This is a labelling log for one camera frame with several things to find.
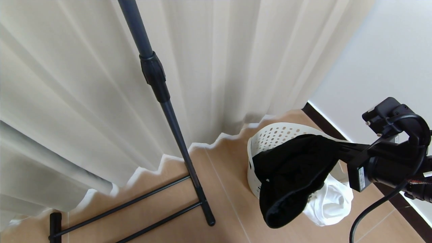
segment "dark brown baseboard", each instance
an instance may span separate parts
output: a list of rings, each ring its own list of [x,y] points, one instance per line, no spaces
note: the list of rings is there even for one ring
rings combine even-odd
[[[321,130],[323,130],[323,132],[334,138],[346,140],[346,138],[344,138],[344,136],[338,132],[335,127],[333,127],[319,112],[317,112],[311,104],[307,103],[302,110],[319,128],[321,128]],[[375,186],[384,195],[387,195],[393,190],[393,188],[380,183],[376,183]],[[426,243],[432,243],[432,228],[419,215],[419,213],[410,206],[402,195],[398,194],[389,201]]]

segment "black cable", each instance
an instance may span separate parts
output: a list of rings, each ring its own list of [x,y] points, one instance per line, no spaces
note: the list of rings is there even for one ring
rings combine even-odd
[[[415,114],[415,113],[408,113],[408,114],[401,114],[401,115],[397,115],[394,116],[390,119],[388,119],[388,121],[393,124],[401,119],[406,119],[406,118],[414,118],[416,119],[419,123],[420,126],[422,127],[423,132],[425,133],[425,139],[422,142],[422,144],[418,144],[418,146],[420,147],[419,149],[419,153],[418,153],[418,157],[414,166],[414,170],[412,171],[412,173],[410,173],[407,178],[410,178],[412,176],[414,176],[417,171],[420,169],[423,159],[426,156],[427,153],[427,146],[430,144],[430,140],[431,140],[431,130],[429,130],[429,126],[426,123],[426,121],[419,115]],[[397,187],[394,188],[394,190],[389,193],[388,195],[384,196],[383,198],[379,199],[378,201],[376,201],[375,203],[373,203],[372,205],[370,205],[369,207],[367,207],[365,210],[363,210],[363,212],[361,212],[361,214],[356,218],[356,220],[354,220],[354,223],[351,227],[351,230],[349,232],[349,243],[354,243],[354,233],[356,232],[357,226],[359,225],[360,221],[368,214],[370,213],[372,210],[376,209],[378,206],[380,206],[381,204],[385,203],[386,201],[390,200],[392,197],[396,196],[405,186],[407,186],[408,181],[404,180],[403,182],[401,182]]]

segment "black garment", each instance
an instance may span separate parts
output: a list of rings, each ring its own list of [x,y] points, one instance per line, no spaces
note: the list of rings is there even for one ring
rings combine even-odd
[[[336,165],[339,149],[331,139],[305,134],[252,158],[262,183],[261,213],[270,228],[280,228],[303,212]]]

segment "brown floor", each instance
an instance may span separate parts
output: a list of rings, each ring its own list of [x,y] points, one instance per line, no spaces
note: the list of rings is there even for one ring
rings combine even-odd
[[[277,120],[264,121],[259,128],[273,122],[294,122],[316,127],[302,111],[290,111]],[[351,214],[340,223],[327,227],[314,225],[300,215],[280,229],[266,226],[258,199],[250,192],[246,172],[246,144],[257,129],[244,129],[235,137],[223,138],[207,148],[196,147],[190,154],[216,217],[216,225],[207,226],[200,207],[158,227],[131,242],[295,242],[346,243],[351,223],[357,215],[383,195],[375,186],[354,194]],[[130,187],[115,197],[95,193],[84,208],[63,213],[63,228],[72,226],[103,211],[149,192],[187,173],[182,161],[168,160],[162,173],[140,174]],[[197,201],[192,182],[181,182],[126,209],[63,236],[63,243],[114,243]],[[49,214],[30,217],[12,225],[1,234],[2,243],[47,243]],[[356,241],[373,243],[424,242],[400,213],[388,202],[366,216],[356,232]]]

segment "white plastic basket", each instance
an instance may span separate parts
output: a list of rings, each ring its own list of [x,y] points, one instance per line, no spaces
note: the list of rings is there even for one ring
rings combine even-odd
[[[252,161],[253,156],[303,134],[321,135],[335,141],[347,142],[345,140],[331,137],[315,128],[296,123],[278,122],[265,126],[248,141],[248,183],[252,193],[257,198],[260,198],[261,182],[258,180],[254,172],[254,162]],[[330,174],[338,181],[346,181],[348,178],[347,175],[343,173],[340,164],[337,164]]]

